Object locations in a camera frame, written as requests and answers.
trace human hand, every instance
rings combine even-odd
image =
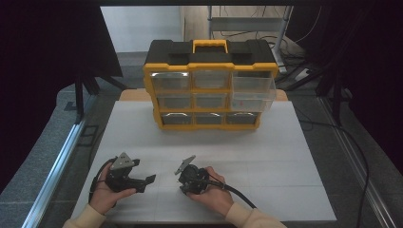
[[[210,175],[209,179],[211,181],[219,180],[225,183],[224,177],[216,173],[213,167],[208,166],[204,169]],[[209,184],[205,191],[199,195],[190,192],[188,192],[186,195],[192,200],[204,204],[210,210],[222,214],[224,217],[226,217],[232,204],[234,204],[231,194],[227,190],[221,189],[218,186],[211,184]]]
[[[92,199],[89,202],[89,205],[102,215],[108,212],[118,200],[136,193],[136,189],[134,188],[115,193],[106,185],[106,175],[111,165],[112,163],[109,163],[103,169],[92,195]]]

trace black cable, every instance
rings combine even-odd
[[[91,187],[89,188],[89,194],[88,194],[88,202],[91,201],[92,199],[92,195],[95,192],[95,188],[97,187],[97,183],[98,183],[98,178],[100,176],[100,174],[102,173],[102,171],[104,170],[104,168],[110,163],[110,162],[114,162],[116,161],[117,158],[114,159],[110,159],[108,161],[106,161],[100,168],[100,170],[98,170],[97,175],[94,177],[94,179],[92,179],[92,184]]]
[[[353,141],[353,143],[355,144],[356,148],[358,149],[362,160],[364,161],[364,166],[365,166],[365,183],[364,183],[364,188],[362,190],[362,195],[361,195],[361,200],[359,203],[359,209],[358,209],[358,216],[357,216],[357,221],[356,221],[356,228],[359,228],[361,226],[361,217],[362,217],[362,209],[364,206],[364,200],[365,200],[365,195],[367,192],[367,188],[368,188],[368,183],[370,180],[370,168],[367,162],[367,158],[365,157],[364,152],[362,151],[361,147],[359,146],[358,142],[356,142],[355,138],[353,137],[353,135],[350,134],[350,132],[348,132],[347,130],[345,130],[344,128],[338,126],[338,125],[332,125],[332,124],[328,124],[328,123],[318,123],[318,122],[312,122],[312,121],[303,121],[303,120],[299,120],[301,123],[309,123],[309,124],[316,124],[316,125],[321,125],[321,126],[330,126],[333,127],[337,130],[340,130],[342,132],[344,132],[351,141]]]
[[[293,107],[294,107],[294,109],[296,110],[296,111],[298,111],[302,116],[304,116],[306,119],[308,119],[308,122],[311,122],[312,120],[311,120],[311,118],[309,118],[309,116],[307,116],[307,115],[305,115],[299,108],[297,108],[294,104],[293,104]],[[314,129],[314,124],[313,123],[310,123],[311,124],[311,128],[310,129],[302,129],[303,131],[312,131],[313,129]]]
[[[219,181],[219,180],[217,180],[217,181],[212,181],[212,180],[197,180],[197,179],[193,179],[192,181],[198,181],[198,182],[203,182],[203,183],[207,183],[207,184],[211,184],[211,185],[218,186],[218,187],[221,188],[221,189],[224,189],[224,190],[227,190],[227,191],[230,191],[230,192],[236,194],[236,195],[239,196],[243,201],[245,201],[250,207],[252,207],[252,208],[257,208],[257,207],[255,206],[255,204],[253,204],[253,202],[252,202],[251,200],[249,200],[247,197],[245,197],[245,196],[242,194],[242,192],[238,191],[238,190],[235,189],[234,187],[231,187],[230,185],[228,185],[228,184],[226,184],[226,183],[223,183],[223,182],[221,182],[221,181]]]

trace sleeve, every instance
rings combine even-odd
[[[63,225],[63,228],[99,228],[105,221],[106,216],[99,214],[89,204],[78,218],[69,219]]]
[[[281,222],[276,218],[263,214],[258,209],[248,210],[238,203],[234,203],[225,217],[226,221],[231,222],[238,228],[284,228]]]

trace white table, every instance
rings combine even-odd
[[[151,102],[116,102],[72,217],[87,203],[101,165],[125,152],[140,159],[130,177],[157,174],[144,193],[122,199],[107,213],[119,223],[220,223],[223,219],[186,197],[174,172],[182,160],[211,165],[227,184],[282,221],[336,220],[291,102],[274,102],[257,130],[162,131]],[[234,199],[248,207],[235,194]]]

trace wrist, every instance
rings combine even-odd
[[[229,209],[231,209],[232,204],[234,204],[233,201],[224,201],[221,205],[220,208],[217,210],[223,217],[226,217]]]

